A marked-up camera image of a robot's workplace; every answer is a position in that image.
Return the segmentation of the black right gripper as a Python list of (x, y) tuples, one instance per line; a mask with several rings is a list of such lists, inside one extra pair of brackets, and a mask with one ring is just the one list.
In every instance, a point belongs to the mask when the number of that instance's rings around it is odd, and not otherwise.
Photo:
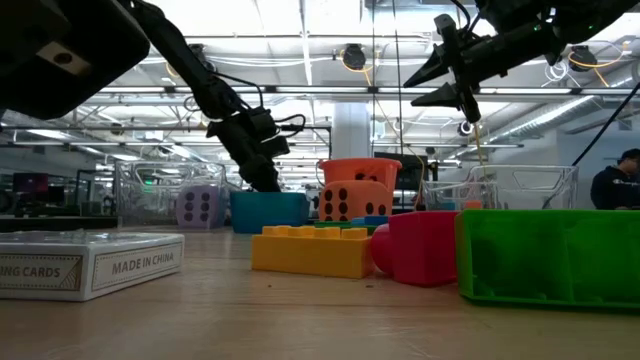
[(412, 100), (411, 105), (456, 108), (470, 123), (481, 119), (474, 97), (481, 82), (496, 75), (505, 76), (509, 69), (539, 56), (554, 62), (564, 48), (553, 26), (540, 20), (474, 41), (464, 40), (448, 15), (437, 17), (435, 24), (443, 44), (434, 46), (429, 59), (404, 82), (403, 87), (415, 87), (450, 71), (454, 76), (452, 84), (443, 84)]

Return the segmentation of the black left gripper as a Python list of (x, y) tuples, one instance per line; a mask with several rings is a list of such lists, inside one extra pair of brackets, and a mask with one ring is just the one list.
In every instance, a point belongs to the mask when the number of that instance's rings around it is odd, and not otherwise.
[(222, 121), (211, 121), (207, 126), (207, 137), (217, 137), (239, 166), (241, 178), (258, 192), (280, 192), (273, 162), (259, 149), (257, 141), (249, 133), (249, 114), (241, 112)]

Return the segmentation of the purple foam die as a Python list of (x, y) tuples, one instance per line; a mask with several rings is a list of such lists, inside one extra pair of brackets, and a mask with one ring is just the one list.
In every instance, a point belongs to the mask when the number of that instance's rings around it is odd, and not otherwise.
[(215, 185), (195, 185), (181, 190), (176, 200), (176, 220), (181, 228), (214, 229), (224, 224), (226, 202)]

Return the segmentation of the teal rectangular bin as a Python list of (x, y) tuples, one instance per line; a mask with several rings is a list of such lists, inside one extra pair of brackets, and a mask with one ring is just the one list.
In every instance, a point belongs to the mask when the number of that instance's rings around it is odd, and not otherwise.
[(230, 198), (232, 228), (240, 234), (258, 234), (264, 226), (304, 225), (309, 209), (302, 193), (234, 192)]

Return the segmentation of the long yellow brick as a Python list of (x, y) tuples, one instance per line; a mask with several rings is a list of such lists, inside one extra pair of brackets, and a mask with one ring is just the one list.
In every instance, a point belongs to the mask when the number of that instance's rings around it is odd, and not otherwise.
[(362, 279), (375, 265), (365, 228), (266, 226), (252, 237), (251, 268)]

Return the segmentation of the orange pumpkin bucket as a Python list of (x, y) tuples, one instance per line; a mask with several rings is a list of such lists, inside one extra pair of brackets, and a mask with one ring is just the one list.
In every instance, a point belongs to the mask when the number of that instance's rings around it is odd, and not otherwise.
[(390, 191), (395, 190), (397, 173), (402, 168), (398, 160), (371, 157), (320, 161), (318, 166), (326, 185), (336, 181), (375, 181)]

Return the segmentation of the large black ceiling reel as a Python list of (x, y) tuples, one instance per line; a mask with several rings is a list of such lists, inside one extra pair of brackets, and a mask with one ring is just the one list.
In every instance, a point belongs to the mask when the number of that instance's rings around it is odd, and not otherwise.
[(356, 43), (347, 44), (341, 58), (343, 64), (350, 70), (361, 71), (366, 65), (366, 56), (361, 46)]
[(588, 45), (572, 46), (567, 60), (569, 67), (576, 72), (588, 72), (598, 64), (596, 56), (589, 50)]
[(205, 67), (205, 69), (211, 74), (211, 75), (215, 75), (217, 73), (217, 68), (216, 66), (209, 61), (209, 59), (207, 58), (205, 51), (204, 51), (204, 45), (200, 44), (200, 43), (192, 43), (189, 44), (189, 48), (191, 50), (191, 52), (198, 58), (198, 60), (201, 62), (201, 64)]

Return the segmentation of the black flat monitor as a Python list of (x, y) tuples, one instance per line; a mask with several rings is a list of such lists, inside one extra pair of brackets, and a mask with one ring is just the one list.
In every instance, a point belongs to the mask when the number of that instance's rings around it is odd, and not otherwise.
[(427, 155), (394, 154), (375, 152), (376, 158), (386, 158), (399, 161), (402, 167), (396, 174), (396, 190), (417, 190), (423, 180), (428, 179), (428, 170), (422, 173), (422, 165), (427, 166)]

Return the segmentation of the orange foam die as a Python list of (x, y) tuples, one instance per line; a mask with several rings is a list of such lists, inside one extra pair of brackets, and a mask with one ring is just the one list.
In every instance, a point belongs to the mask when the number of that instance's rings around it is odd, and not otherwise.
[(334, 181), (319, 196), (321, 222), (350, 222), (366, 216), (390, 216), (393, 191), (383, 183), (370, 180)]

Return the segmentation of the white building column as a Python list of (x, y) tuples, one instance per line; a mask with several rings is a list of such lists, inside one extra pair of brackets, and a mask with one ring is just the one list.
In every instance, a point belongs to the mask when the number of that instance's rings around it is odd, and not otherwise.
[(371, 118), (365, 103), (335, 103), (331, 129), (331, 158), (370, 157), (370, 133)]

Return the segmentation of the clear plastic bin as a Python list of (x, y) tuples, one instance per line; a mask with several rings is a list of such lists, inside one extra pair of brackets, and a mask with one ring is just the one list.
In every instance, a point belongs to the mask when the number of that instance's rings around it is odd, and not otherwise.
[(428, 210), (455, 202), (456, 211), (462, 211), (469, 200), (482, 201), (483, 209), (572, 209), (577, 181), (578, 169), (572, 166), (475, 166), (462, 181), (425, 181), (423, 199)]
[(215, 163), (128, 161), (115, 165), (116, 213), (121, 227), (176, 225), (182, 189), (215, 185), (229, 205), (226, 169)]

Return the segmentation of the person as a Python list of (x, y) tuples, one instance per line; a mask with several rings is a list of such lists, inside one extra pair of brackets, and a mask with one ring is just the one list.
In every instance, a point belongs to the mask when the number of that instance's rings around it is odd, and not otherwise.
[(625, 151), (615, 166), (597, 173), (590, 198), (598, 210), (640, 208), (640, 149)]

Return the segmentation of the large bright green block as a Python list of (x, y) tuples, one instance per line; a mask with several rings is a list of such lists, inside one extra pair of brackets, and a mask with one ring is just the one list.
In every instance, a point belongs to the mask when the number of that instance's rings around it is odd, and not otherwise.
[(471, 301), (640, 309), (640, 211), (465, 210), (454, 226)]

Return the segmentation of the dark red-screen monitor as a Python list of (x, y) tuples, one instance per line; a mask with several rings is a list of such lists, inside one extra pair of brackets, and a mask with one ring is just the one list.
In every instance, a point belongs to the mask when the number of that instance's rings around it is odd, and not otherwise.
[(14, 173), (12, 188), (14, 193), (47, 194), (49, 177), (46, 173)]

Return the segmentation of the silver ventilation duct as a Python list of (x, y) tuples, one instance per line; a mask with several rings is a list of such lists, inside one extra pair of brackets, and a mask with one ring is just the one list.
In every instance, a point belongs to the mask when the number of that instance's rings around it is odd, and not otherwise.
[(588, 95), (544, 110), (530, 120), (524, 129), (526, 132), (544, 132), (603, 108), (604, 101), (601, 96)]

